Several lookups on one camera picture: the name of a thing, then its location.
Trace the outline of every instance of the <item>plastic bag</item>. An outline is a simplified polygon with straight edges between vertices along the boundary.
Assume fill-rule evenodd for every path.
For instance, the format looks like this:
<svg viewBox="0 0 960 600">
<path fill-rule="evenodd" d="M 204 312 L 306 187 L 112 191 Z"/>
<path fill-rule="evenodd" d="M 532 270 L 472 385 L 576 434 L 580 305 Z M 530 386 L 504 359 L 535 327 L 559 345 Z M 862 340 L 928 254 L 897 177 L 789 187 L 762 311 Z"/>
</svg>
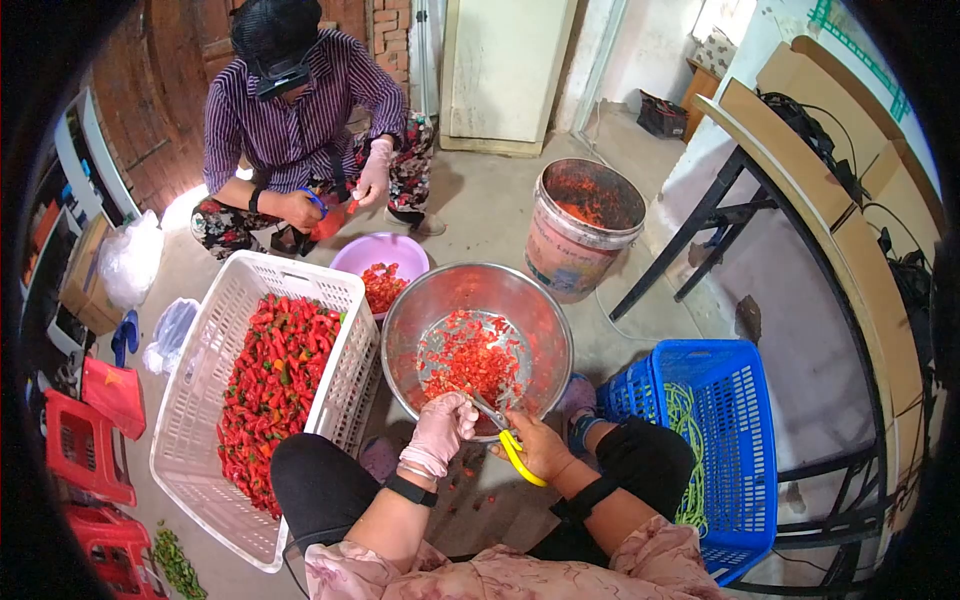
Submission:
<svg viewBox="0 0 960 600">
<path fill-rule="evenodd" d="M 124 310 L 143 303 L 154 284 L 163 255 L 163 231 L 152 210 L 130 223 L 120 235 L 104 240 L 98 271 L 107 296 Z"/>
<path fill-rule="evenodd" d="M 173 372 L 199 309 L 200 303 L 192 298 L 177 298 L 167 306 L 156 322 L 154 340 L 143 350 L 144 367 L 156 374 Z"/>
</svg>

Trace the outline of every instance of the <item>pink floral shirt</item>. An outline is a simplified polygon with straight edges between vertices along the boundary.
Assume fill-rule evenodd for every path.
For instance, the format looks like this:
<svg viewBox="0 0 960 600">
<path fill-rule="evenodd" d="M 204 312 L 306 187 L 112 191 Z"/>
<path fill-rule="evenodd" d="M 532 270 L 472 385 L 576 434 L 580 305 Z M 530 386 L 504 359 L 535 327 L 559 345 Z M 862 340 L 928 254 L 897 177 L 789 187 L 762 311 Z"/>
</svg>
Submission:
<svg viewBox="0 0 960 600">
<path fill-rule="evenodd" d="M 453 564 L 426 542 L 401 575 L 372 550 L 351 541 L 314 544 L 305 557 L 312 600 L 562 600 L 655 598 L 726 600 L 704 570 L 691 527 L 654 516 L 626 538 L 610 568 L 540 561 L 497 545 Z"/>
</svg>

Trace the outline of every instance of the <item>stainless steel bowl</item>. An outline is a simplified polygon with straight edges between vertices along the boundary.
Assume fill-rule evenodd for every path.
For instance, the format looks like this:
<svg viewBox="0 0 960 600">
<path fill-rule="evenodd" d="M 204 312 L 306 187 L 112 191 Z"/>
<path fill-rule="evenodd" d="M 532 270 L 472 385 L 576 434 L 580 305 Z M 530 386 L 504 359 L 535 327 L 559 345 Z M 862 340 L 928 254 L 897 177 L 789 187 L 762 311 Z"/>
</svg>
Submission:
<svg viewBox="0 0 960 600">
<path fill-rule="evenodd" d="M 486 398 L 501 408 L 523 407 L 542 418 L 564 393 L 573 368 L 573 336 L 563 310 L 530 277 L 488 262 L 457 262 L 443 265 L 415 279 L 394 301 L 383 321 L 380 358 L 387 383 L 400 404 L 417 419 L 428 400 L 422 380 L 431 365 L 418 370 L 426 350 L 435 348 L 438 331 L 455 310 L 477 316 L 501 316 L 516 330 L 512 337 L 523 350 L 509 347 L 519 363 L 517 383 L 522 397 L 507 391 L 501 398 Z M 492 423 L 477 425 L 477 442 L 497 440 Z"/>
</svg>

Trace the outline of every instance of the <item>pink glove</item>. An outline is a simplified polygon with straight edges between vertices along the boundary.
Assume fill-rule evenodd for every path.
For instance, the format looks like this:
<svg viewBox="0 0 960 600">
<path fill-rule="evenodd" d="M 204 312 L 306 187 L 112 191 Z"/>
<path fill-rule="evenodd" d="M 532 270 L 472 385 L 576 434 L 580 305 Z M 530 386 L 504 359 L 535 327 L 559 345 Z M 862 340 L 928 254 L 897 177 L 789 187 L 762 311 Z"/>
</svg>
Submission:
<svg viewBox="0 0 960 600">
<path fill-rule="evenodd" d="M 370 143 L 370 157 L 360 173 L 353 199 L 361 206 L 373 204 L 390 189 L 390 155 L 394 142 L 377 138 Z"/>
<path fill-rule="evenodd" d="M 427 402 L 420 411 L 414 439 L 400 452 L 400 461 L 423 465 L 438 479 L 446 476 L 446 465 L 460 449 L 460 440 L 473 437 L 480 413 L 467 395 L 447 392 Z"/>
</svg>

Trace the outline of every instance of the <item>black wristband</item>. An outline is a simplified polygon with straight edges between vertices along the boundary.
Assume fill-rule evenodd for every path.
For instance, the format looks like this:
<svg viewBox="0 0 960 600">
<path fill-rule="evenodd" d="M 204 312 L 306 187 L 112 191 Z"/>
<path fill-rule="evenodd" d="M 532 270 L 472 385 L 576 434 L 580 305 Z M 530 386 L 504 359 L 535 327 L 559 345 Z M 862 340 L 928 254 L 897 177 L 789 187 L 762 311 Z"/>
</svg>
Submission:
<svg viewBox="0 0 960 600">
<path fill-rule="evenodd" d="M 414 504 L 421 504 L 430 509 L 437 506 L 437 495 L 435 493 L 428 492 L 414 482 L 400 477 L 395 472 L 387 478 L 387 483 L 383 487 L 400 494 Z"/>
<path fill-rule="evenodd" d="M 593 514 L 593 507 L 619 488 L 615 481 L 600 477 L 590 482 L 566 502 L 566 510 L 573 518 L 584 521 Z"/>
<path fill-rule="evenodd" d="M 250 212 L 260 212 L 257 206 L 257 203 L 260 201 L 260 192 L 263 191 L 262 187 L 257 187 L 253 190 L 253 193 L 250 194 L 250 203 L 247 205 L 247 210 Z"/>
</svg>

